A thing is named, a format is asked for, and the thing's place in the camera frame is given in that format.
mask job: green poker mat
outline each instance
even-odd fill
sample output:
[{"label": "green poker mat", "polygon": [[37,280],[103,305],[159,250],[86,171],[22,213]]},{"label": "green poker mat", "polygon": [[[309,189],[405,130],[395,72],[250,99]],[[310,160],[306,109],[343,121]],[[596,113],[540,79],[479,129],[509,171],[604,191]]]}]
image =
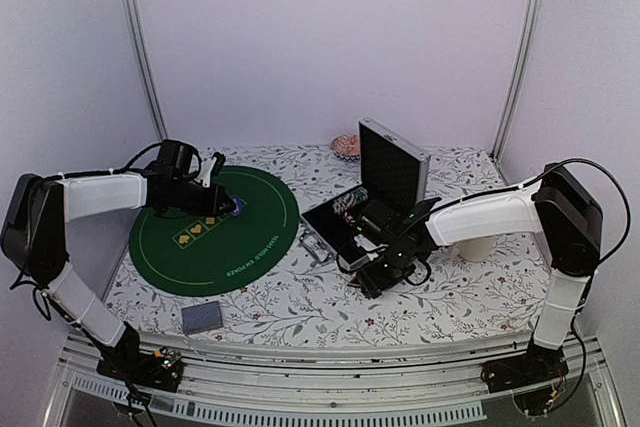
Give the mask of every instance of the green poker mat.
[{"label": "green poker mat", "polygon": [[143,209],[131,230],[129,252],[140,275],[171,294],[203,297],[244,287],[287,253],[298,230],[298,204],[277,177],[251,167],[224,167],[215,181],[239,197],[242,212],[159,218]]}]

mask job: robotic arm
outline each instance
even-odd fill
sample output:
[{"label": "robotic arm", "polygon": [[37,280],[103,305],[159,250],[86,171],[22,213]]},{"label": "robotic arm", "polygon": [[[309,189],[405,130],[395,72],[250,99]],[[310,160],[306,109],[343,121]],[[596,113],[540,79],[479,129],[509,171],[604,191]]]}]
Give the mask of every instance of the robotic arm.
[{"label": "robotic arm", "polygon": [[[545,172],[443,205],[437,205],[439,198],[424,200],[408,215],[374,200],[356,221],[356,243],[369,248],[368,262],[355,272],[368,297],[407,280],[416,260],[428,267],[430,253],[440,247],[506,233],[544,233],[553,259],[544,307],[526,354],[484,365],[482,378],[491,392],[567,374],[562,344],[600,264],[602,209],[563,166],[552,164]],[[525,396],[522,404],[540,406],[540,399]]]},{"label": "robotic arm", "polygon": [[[13,287],[35,285],[45,305],[50,303],[100,350],[99,373],[175,392],[182,374],[179,354],[166,349],[140,352],[137,331],[111,313],[74,271],[64,228],[75,219],[120,209],[152,207],[156,215],[163,215],[174,207],[217,217],[236,208],[224,187],[211,183],[224,165],[222,154],[214,155],[215,163],[202,165],[197,150],[188,144],[165,140],[159,146],[156,160],[145,169],[129,165],[118,171],[49,178],[24,174],[7,212],[0,247],[20,270]],[[190,172],[194,156],[200,167]],[[32,281],[22,281],[24,275]]]}]

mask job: white wall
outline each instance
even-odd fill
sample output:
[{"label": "white wall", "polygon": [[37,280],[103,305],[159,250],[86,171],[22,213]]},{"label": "white wall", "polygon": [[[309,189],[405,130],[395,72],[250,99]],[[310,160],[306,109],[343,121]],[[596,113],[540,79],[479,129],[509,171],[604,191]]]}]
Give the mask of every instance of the white wall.
[{"label": "white wall", "polygon": [[[154,141],[121,0],[0,0],[0,216],[24,172],[119,166]],[[71,259],[104,287],[132,213],[69,226]],[[42,421],[66,326],[47,323],[0,256],[0,425]]]},{"label": "white wall", "polygon": [[[543,0],[530,64],[503,169],[515,181],[545,163],[591,158],[623,184],[640,214],[640,0]],[[603,177],[574,169],[602,204],[604,248],[624,226],[621,202]],[[640,424],[640,245],[600,269],[582,316],[596,330],[629,425]]]},{"label": "white wall", "polygon": [[488,148],[526,0],[138,0],[169,133],[328,143],[369,115]]}]

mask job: floral tablecloth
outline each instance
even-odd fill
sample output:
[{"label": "floral tablecloth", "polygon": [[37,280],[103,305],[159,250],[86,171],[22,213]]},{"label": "floral tablecloth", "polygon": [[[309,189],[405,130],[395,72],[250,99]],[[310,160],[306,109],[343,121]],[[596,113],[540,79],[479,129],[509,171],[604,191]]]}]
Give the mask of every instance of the floral tablecloth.
[{"label": "floral tablecloth", "polygon": [[[502,186],[484,151],[427,148],[427,190],[445,199]],[[266,170],[285,181],[301,212],[359,183],[358,164],[338,160],[327,146],[222,149],[228,165]],[[203,152],[211,157],[212,149]],[[302,234],[303,226],[298,231]],[[220,302],[224,327],[190,338],[273,346],[329,348],[451,342],[532,328],[549,279],[528,234],[496,239],[489,258],[470,263],[450,249],[432,254],[426,285],[399,284],[370,300],[348,287],[335,263],[312,266],[296,241],[267,275],[230,293],[180,297],[150,286],[125,257],[106,303],[143,331],[182,334],[181,309]],[[414,281],[420,280],[420,272]]]}]

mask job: black cable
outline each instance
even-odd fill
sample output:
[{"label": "black cable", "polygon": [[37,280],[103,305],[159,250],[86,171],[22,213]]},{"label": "black cable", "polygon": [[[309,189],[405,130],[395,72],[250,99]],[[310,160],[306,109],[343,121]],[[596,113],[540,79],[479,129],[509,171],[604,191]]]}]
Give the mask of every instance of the black cable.
[{"label": "black cable", "polygon": [[9,290],[16,289],[16,288],[21,287],[23,285],[31,285],[33,287],[38,287],[38,284],[36,284],[33,280],[22,280],[22,278],[25,275],[26,275],[26,273],[24,272],[24,270],[20,270],[20,273],[18,274],[18,277],[16,278],[16,280],[14,280],[13,284],[11,284],[9,286]]},{"label": "black cable", "polygon": [[[569,392],[567,394],[567,396],[564,397],[564,399],[562,399],[562,402],[552,405],[551,408],[549,410],[547,410],[546,413],[542,413],[542,414],[534,413],[533,415],[529,415],[529,417],[542,417],[542,416],[551,414],[552,412],[555,412],[560,407],[562,407],[567,402],[569,402],[569,400],[571,400],[571,398],[578,391],[578,388],[580,387],[580,384],[582,383],[582,379],[584,378],[584,374],[585,374],[585,371],[586,371],[586,368],[587,368],[587,348],[584,345],[584,341],[582,340],[580,335],[578,335],[578,331],[576,330],[576,318],[577,318],[577,316],[574,316],[573,319],[571,319],[571,333],[576,338],[576,340],[580,344],[580,348],[582,349],[582,368],[580,369],[580,375],[578,376],[578,380],[576,381],[576,384],[573,386],[573,389],[571,390],[571,392]],[[563,377],[560,377],[560,382],[561,383],[558,384],[558,387],[556,387],[556,389],[559,388],[560,385],[562,384],[562,378]],[[540,405],[539,407],[537,407],[534,410],[537,412],[539,409],[544,408],[545,405],[546,405],[546,403]]]},{"label": "black cable", "polygon": [[31,291],[31,298],[33,299],[33,303],[35,304],[36,309],[38,309],[38,312],[42,314],[47,322],[51,322],[51,309],[49,308],[49,301],[47,300],[47,297],[42,295],[42,304],[44,305],[44,307],[40,306],[38,298],[36,297],[37,292],[42,292],[42,290],[36,285]]},{"label": "black cable", "polygon": [[427,269],[427,275],[425,275],[424,279],[422,279],[420,282],[412,282],[411,280],[409,280],[409,276],[407,275],[404,278],[404,281],[409,284],[412,285],[413,287],[420,287],[421,285],[424,285],[427,283],[427,281],[431,278],[431,266],[428,263],[423,264],[426,269]]},{"label": "black cable", "polygon": [[138,427],[144,427],[144,425],[142,425],[140,422],[138,422],[138,419],[136,418],[136,414],[134,414],[133,403],[131,401],[131,395],[127,395],[127,403],[129,404],[129,419],[131,419],[133,421],[133,423],[136,424]]},{"label": "black cable", "polygon": [[62,174],[56,176],[58,179],[55,180],[77,179],[80,177],[105,177],[107,175],[111,175],[110,170],[85,170],[83,172],[69,172],[67,174]]},{"label": "black cable", "polygon": [[196,159],[198,159],[198,169],[194,172],[191,172],[190,174],[185,175],[184,180],[186,181],[195,180],[200,175],[200,172],[202,172],[202,157],[200,157],[200,153],[196,148],[193,149],[193,153],[195,154]]},{"label": "black cable", "polygon": [[129,170],[131,167],[133,167],[133,164],[136,163],[136,161],[142,157],[144,154],[146,154],[147,152],[149,152],[151,149],[155,149],[156,147],[160,147],[162,145],[162,142],[156,142],[155,144],[151,144],[148,145],[147,147],[145,147],[144,149],[142,149],[140,152],[138,152],[136,155],[134,155],[131,160],[129,162],[126,163],[126,165],[124,167],[122,167],[121,169],[118,169],[116,171],[116,173],[122,173],[122,172],[126,172],[127,170]]},{"label": "black cable", "polygon": [[[131,399],[133,398],[134,400],[137,400],[138,402],[140,402],[142,404],[142,406],[144,407],[145,412],[147,413],[147,417],[149,417],[149,421],[151,422],[151,425],[153,427],[158,427],[158,424],[155,421],[155,418],[153,417],[153,414],[151,413],[151,410],[149,409],[148,401],[147,399],[145,399],[142,394],[140,393],[140,391],[138,390],[138,388],[133,384],[133,382],[131,382],[131,380],[129,380],[129,377],[127,377],[124,372],[122,372],[122,370],[120,370],[120,368],[116,365],[116,363],[111,360],[111,352],[107,352],[105,351],[102,346],[99,344],[99,342],[97,342],[93,336],[82,326],[78,327],[78,330],[80,330],[85,337],[89,340],[89,342],[91,342],[91,344],[98,349],[98,352],[100,352],[100,355],[102,355],[102,358],[109,363],[109,365],[111,365],[111,368],[113,370],[116,371],[116,373],[122,378],[122,381],[124,382],[124,385],[127,387],[127,390],[129,390],[129,395],[127,396],[127,400],[129,402],[129,408],[132,408],[131,405]],[[142,424],[139,424],[137,419],[134,420],[134,422],[136,423],[136,425],[140,426],[140,427],[144,427],[142,426]]]},{"label": "black cable", "polygon": [[573,397],[574,394],[578,391],[578,387],[580,387],[580,383],[582,382],[582,379],[584,378],[584,373],[587,369],[587,348],[584,345],[584,341],[582,340],[580,335],[578,335],[578,332],[576,330],[576,318],[577,317],[574,316],[573,319],[571,320],[571,333],[576,338],[576,340],[580,343],[580,348],[582,349],[582,368],[580,369],[580,375],[578,376],[576,385],[573,386],[573,390],[569,392],[569,394],[567,394],[567,396],[563,399],[562,403],[556,404],[554,407],[551,408],[549,412],[555,412],[560,407],[562,407],[567,402],[569,402],[571,397]]}]

